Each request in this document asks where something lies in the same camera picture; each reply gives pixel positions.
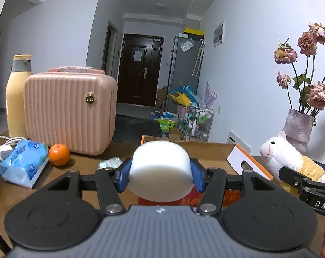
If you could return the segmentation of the yellow box on refrigerator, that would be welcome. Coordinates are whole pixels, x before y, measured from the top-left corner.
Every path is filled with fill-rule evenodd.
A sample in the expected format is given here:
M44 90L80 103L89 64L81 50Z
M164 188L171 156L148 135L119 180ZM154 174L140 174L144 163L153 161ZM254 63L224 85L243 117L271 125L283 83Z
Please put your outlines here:
M193 34L193 35L199 35L204 36L204 31L196 30L196 29L190 29L190 28L184 28L183 30L184 34Z

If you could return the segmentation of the purple textured vase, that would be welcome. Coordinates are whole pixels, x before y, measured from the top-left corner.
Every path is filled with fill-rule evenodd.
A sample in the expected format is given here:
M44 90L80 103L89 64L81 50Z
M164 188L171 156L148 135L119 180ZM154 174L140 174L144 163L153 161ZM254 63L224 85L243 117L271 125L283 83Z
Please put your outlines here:
M287 141L300 153L305 154L315 125L316 119L311 115L289 109L282 131L285 132Z

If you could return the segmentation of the white round foam sponge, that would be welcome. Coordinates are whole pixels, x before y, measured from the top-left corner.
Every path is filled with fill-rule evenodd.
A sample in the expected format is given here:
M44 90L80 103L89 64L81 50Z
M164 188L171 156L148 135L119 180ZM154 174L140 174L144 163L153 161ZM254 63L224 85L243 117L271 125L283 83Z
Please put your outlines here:
M149 201L166 203L184 198L193 189L188 153L166 140L142 144L133 154L128 186Z

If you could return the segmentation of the dried pink roses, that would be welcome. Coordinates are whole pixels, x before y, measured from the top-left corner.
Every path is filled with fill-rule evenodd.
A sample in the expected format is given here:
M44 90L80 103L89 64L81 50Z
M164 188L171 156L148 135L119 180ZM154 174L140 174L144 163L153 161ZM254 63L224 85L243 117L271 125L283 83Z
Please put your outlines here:
M292 101L290 89L295 89L299 95L298 107L301 114L316 117L325 108L325 74L322 80L314 80L315 58L317 46L325 44L325 27L320 23L309 23L308 30L298 38L299 52L289 45L288 41L279 42L274 51L274 61L277 65L290 65L294 76L285 72L277 73L279 87L287 90L290 106Z

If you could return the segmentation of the white yellow plush toy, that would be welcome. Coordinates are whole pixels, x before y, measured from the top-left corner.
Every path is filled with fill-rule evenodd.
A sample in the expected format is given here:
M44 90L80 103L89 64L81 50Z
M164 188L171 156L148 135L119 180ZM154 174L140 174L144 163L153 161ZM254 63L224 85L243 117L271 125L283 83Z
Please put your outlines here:
M280 179L279 171L282 167L293 169L313 181L325 183L325 170L309 157L302 155L286 138L286 133L280 131L278 136L271 137L260 147L260 155L267 169L279 181L280 186L292 195L298 195L294 185Z

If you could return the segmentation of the clear plastic bag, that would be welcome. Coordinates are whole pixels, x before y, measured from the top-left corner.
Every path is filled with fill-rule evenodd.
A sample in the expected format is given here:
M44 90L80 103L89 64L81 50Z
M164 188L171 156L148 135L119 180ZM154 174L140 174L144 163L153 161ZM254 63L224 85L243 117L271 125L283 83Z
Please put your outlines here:
M105 169L105 168L118 168L123 161L119 157L112 157L108 160L103 160L98 163L98 169Z

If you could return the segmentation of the blue wet wipes pack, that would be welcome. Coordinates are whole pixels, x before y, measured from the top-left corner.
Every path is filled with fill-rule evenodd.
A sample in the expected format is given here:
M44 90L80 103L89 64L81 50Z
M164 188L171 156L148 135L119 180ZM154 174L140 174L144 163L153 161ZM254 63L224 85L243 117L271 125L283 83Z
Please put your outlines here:
M49 161L44 143L21 140L12 153L0 162L0 174L10 183L32 189Z

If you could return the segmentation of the black bag on floor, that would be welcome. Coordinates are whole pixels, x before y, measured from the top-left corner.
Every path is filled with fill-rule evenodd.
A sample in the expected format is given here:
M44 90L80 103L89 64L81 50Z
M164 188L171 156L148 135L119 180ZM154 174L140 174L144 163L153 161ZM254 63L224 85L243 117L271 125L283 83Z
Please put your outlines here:
M138 145L142 136L161 137L159 123L152 119L116 115L113 142Z

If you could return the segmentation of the white wall panel box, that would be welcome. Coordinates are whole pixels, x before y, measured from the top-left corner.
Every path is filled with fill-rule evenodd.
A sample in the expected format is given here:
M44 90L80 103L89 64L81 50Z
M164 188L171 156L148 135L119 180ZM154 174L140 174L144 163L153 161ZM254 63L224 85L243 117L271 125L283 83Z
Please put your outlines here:
M223 20L214 30L213 44L214 47L224 42L225 21Z

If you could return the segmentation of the yellow thermos bottle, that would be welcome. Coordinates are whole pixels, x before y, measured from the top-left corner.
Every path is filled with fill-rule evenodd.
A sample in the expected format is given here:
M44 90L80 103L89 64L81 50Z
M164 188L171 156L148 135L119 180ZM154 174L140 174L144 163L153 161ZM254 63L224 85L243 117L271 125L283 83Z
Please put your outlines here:
M24 86L32 75L29 54L13 56L11 73L6 86L6 112L9 137L27 137L24 112Z

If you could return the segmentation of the grey refrigerator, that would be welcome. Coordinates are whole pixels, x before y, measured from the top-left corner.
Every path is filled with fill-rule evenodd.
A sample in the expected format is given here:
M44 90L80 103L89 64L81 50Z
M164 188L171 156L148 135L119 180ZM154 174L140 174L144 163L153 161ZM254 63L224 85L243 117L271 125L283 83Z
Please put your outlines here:
M166 111L177 111L176 103L169 96L173 91L190 86L197 93L204 46L203 36L188 34L188 37L184 38L181 33L175 36L171 51Z

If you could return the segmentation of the metal storage cart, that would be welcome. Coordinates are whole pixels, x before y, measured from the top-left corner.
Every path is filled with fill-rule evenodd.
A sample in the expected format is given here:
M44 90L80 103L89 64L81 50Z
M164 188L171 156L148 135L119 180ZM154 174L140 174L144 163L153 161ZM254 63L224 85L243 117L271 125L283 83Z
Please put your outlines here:
M186 122L186 139L208 142L214 111L209 108L190 108Z

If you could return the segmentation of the pink ribbed small suitcase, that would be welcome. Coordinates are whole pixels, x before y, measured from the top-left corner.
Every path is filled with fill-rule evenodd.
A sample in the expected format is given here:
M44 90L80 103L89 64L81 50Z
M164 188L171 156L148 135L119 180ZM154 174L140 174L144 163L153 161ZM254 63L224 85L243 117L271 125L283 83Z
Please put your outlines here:
M102 73L42 72L24 85L28 138L100 155L115 133L117 81Z

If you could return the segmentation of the orange tangerine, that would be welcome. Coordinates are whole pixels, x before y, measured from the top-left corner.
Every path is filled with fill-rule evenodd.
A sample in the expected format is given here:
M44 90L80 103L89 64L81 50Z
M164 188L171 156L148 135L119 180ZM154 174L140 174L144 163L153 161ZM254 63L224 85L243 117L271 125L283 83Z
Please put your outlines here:
M65 166L70 160L70 150L64 144L54 144L49 150L49 160L56 167Z

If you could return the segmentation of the red cardboard fruit box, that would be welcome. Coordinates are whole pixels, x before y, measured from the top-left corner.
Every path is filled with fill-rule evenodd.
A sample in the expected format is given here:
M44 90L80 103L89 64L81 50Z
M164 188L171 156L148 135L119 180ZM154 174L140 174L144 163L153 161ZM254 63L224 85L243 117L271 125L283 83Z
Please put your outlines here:
M162 140L158 137L142 136L141 145L150 141ZM190 158L198 159L199 163L205 168L216 167L225 170L229 175L241 175L245 169L251 169L269 181L274 178L264 166L263 161L259 162L247 153L242 147L236 144L220 144L200 141L173 141L185 149ZM157 205L189 205L196 207L203 194L198 193L195 187L190 193L182 199L166 203L158 203L139 198L139 205L157 206ZM226 191L224 194L223 207L231 205L240 199L238 190Z

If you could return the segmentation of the dark wooden door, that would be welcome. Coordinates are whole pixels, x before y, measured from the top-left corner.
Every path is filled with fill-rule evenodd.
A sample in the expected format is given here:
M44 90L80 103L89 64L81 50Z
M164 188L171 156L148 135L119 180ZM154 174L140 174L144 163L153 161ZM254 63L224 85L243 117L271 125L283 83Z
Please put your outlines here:
M117 102L153 107L158 87L163 37L124 34Z

